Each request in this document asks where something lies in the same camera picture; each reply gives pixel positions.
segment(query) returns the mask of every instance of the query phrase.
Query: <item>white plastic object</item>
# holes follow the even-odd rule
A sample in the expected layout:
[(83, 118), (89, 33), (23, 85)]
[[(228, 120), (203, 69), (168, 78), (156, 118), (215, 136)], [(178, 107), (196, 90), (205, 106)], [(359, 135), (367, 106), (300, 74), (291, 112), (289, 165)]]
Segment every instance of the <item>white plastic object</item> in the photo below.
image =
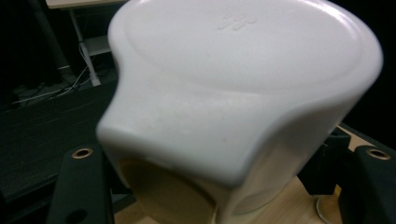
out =
[(131, 157), (190, 178), (218, 223), (274, 198), (382, 68), (364, 22), (321, 0), (130, 0), (108, 38), (120, 80), (97, 127), (107, 156), (121, 178)]

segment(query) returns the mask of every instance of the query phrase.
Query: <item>wooden surface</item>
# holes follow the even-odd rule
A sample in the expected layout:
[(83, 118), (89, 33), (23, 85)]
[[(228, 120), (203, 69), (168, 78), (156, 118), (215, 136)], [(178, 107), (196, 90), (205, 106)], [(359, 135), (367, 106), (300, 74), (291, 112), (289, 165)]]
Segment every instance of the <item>wooden surface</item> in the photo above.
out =
[[(354, 150), (358, 146), (371, 145), (354, 133), (342, 127), (340, 128), (351, 135), (349, 149)], [(241, 222), (240, 224), (323, 224), (325, 222), (319, 217), (316, 209), (317, 199), (318, 196), (309, 195), (298, 177), (294, 177), (289, 184), (283, 188), (280, 194), (268, 203), (256, 217), (248, 222)], [(147, 217), (141, 211), (138, 203), (133, 203), (115, 214), (115, 223), (158, 224), (158, 222)]]
[(46, 0), (51, 9), (70, 7), (93, 7), (105, 4), (122, 3), (127, 0)]

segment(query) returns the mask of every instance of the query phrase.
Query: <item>metal ring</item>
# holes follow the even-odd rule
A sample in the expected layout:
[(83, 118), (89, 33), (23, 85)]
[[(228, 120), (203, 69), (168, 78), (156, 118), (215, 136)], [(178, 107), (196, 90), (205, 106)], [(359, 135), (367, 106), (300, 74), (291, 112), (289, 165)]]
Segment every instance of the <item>metal ring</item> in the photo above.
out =
[(375, 148), (370, 148), (366, 150), (367, 154), (369, 156), (374, 157), (376, 159), (382, 160), (382, 161), (387, 161), (390, 160), (391, 156), (382, 150), (375, 149)]
[(72, 157), (76, 160), (80, 160), (80, 159), (84, 159), (84, 158), (91, 156), (92, 153), (93, 153), (93, 150), (90, 148), (81, 148), (79, 150), (76, 150), (73, 153)]

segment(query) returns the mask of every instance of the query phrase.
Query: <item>embossed logo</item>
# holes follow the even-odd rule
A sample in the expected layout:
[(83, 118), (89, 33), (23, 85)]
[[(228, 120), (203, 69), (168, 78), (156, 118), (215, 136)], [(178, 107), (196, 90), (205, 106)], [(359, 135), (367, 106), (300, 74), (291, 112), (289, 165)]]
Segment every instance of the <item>embossed logo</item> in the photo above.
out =
[(237, 31), (242, 29), (247, 24), (254, 24), (256, 23), (256, 18), (254, 17), (247, 17), (245, 14), (228, 14), (222, 18), (222, 23), (218, 26), (218, 30), (224, 30), (228, 27)]

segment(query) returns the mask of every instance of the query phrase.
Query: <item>curved white surface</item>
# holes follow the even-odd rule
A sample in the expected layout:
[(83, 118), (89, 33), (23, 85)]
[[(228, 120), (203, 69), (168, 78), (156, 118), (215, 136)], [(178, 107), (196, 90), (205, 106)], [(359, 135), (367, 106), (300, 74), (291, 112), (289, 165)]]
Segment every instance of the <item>curved white surface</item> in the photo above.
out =
[(295, 174), (382, 66), (370, 29), (327, 1), (131, 0), (108, 36), (120, 82), (97, 128), (107, 156), (229, 187), (299, 142), (277, 158)]

